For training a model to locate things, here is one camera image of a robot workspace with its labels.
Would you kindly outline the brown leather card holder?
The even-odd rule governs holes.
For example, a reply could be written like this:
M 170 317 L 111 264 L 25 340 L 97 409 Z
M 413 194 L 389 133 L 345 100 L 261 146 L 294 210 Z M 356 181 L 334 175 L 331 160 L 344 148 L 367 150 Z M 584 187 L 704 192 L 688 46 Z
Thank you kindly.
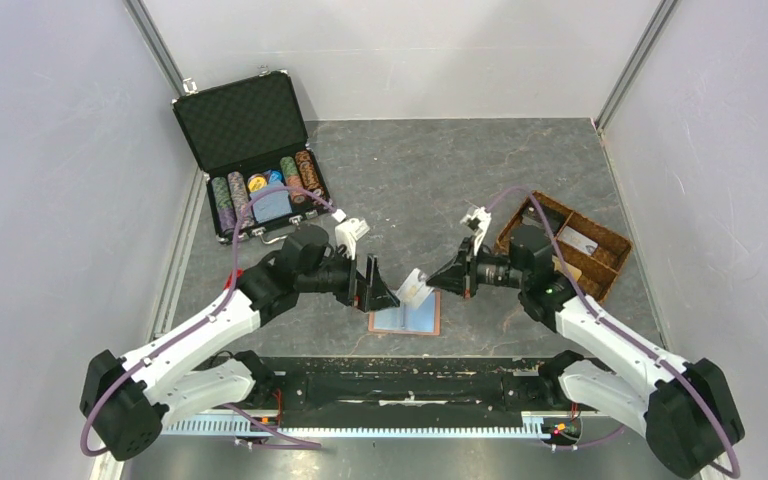
M 441 294 L 434 291 L 417 307 L 402 305 L 369 314 L 372 333 L 438 336 L 441 330 Z

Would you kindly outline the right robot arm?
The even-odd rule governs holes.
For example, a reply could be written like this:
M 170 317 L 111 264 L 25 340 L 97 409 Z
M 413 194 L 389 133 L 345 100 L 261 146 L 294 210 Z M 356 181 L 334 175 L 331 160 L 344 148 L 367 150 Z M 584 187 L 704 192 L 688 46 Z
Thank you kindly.
M 537 392 L 551 408 L 579 404 L 610 416 L 643 437 L 674 475 L 689 479 L 721 455 L 737 477 L 734 446 L 745 428 L 723 371 L 655 346 L 602 309 L 559 266 L 549 234 L 514 229 L 506 254 L 473 235 L 433 273 L 428 286 L 469 298 L 479 286 L 517 290 L 533 320 L 594 355 L 566 350 L 538 369 Z

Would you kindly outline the white credit card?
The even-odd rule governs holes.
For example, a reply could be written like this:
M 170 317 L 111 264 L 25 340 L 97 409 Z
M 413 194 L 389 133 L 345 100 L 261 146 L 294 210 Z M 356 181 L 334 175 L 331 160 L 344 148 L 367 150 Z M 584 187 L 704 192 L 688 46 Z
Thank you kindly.
M 417 309 L 423 304 L 434 292 L 434 289 L 427 284 L 427 278 L 428 275 L 419 268 L 411 271 L 396 291 L 396 296 L 402 305 Z

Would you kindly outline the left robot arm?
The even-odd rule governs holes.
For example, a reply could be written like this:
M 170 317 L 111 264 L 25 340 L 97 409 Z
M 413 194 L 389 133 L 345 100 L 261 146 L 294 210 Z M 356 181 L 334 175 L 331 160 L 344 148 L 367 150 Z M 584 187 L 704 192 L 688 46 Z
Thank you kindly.
M 274 381 L 255 354 L 207 370 L 199 366 L 294 308 L 303 293 L 331 294 L 364 313 L 398 307 L 375 255 L 368 256 L 365 272 L 357 269 L 357 243 L 368 231 L 359 218 L 342 221 L 332 234 L 303 225 L 257 264 L 232 269 L 215 300 L 164 336 L 121 356 L 104 350 L 93 357 L 79 404 L 85 417 L 82 453 L 128 460 L 145 451 L 165 426 L 204 410 L 242 401 L 266 405 Z

